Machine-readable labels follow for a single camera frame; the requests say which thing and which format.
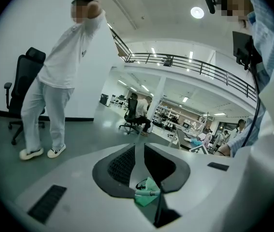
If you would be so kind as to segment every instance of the ceiling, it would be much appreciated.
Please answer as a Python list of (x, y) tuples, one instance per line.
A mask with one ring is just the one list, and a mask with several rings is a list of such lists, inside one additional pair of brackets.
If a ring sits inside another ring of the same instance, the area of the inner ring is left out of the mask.
[[(244, 31), (237, 22), (222, 17), (220, 11), (210, 14), (205, 0), (100, 1), (109, 24), (136, 52), (150, 51), (155, 42), (156, 52), (160, 53), (187, 55), (195, 48), (194, 58), (203, 61), (210, 50), (232, 56), (232, 31)], [(196, 6), (204, 11), (202, 19), (190, 14), (190, 9)]]
[[(121, 73), (120, 80), (127, 84), (126, 87), (133, 87), (138, 92), (149, 95), (155, 93), (160, 76), (144, 73)], [(197, 113), (207, 113), (215, 118), (226, 116), (214, 116), (215, 113), (225, 113), (227, 117), (248, 117), (249, 112), (231, 101), (205, 89), (167, 78), (164, 87), (164, 99), (182, 105), (182, 108)]]

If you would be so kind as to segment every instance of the light blue shirt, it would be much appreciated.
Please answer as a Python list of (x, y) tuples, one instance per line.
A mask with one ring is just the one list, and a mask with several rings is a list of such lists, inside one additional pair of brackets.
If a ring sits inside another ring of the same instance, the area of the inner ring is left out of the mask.
[[(260, 91), (274, 78), (274, 13), (264, 0), (251, 0), (254, 12), (247, 15), (251, 25), (254, 46), (262, 57), (263, 67), (257, 68), (257, 82)], [(261, 103), (255, 126), (249, 136), (246, 146), (252, 145), (258, 139), (260, 123), (265, 113)], [(233, 140), (227, 142), (234, 156), (248, 134), (253, 118), (248, 118), (247, 127)]]

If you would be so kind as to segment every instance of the metal railing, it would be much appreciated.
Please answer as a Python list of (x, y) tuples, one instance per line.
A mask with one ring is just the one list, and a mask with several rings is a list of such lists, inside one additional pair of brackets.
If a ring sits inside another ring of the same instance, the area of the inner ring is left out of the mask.
[(225, 83), (227, 86), (231, 86), (242, 92), (246, 95), (246, 97), (251, 98), (253, 101), (257, 101), (256, 89), (253, 86), (222, 68), (200, 60), (162, 53), (130, 53), (125, 59), (125, 62), (137, 62), (146, 64), (154, 63), (159, 66), (168, 66), (171, 68), (179, 67), (186, 69), (187, 71), (197, 72), (200, 75), (219, 80)]

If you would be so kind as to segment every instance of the green cloth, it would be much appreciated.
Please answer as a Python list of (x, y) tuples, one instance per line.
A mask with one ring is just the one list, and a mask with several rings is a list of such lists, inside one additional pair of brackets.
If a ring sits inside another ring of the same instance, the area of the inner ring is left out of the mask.
[[(156, 185), (155, 181), (150, 177), (147, 178), (145, 182), (145, 190), (147, 191), (159, 191), (159, 187)], [(158, 196), (138, 196), (135, 195), (135, 202), (143, 207), (147, 206)]]

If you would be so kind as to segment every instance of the white pants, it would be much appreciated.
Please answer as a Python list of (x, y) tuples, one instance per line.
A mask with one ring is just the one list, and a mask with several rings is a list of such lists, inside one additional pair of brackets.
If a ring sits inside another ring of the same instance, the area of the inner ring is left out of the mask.
[(74, 88), (51, 87), (40, 82), (38, 77), (35, 78), (26, 93), (21, 110), (27, 153), (41, 148), (38, 118), (44, 107), (50, 118), (52, 149), (59, 150), (64, 146), (64, 110), (73, 90)]

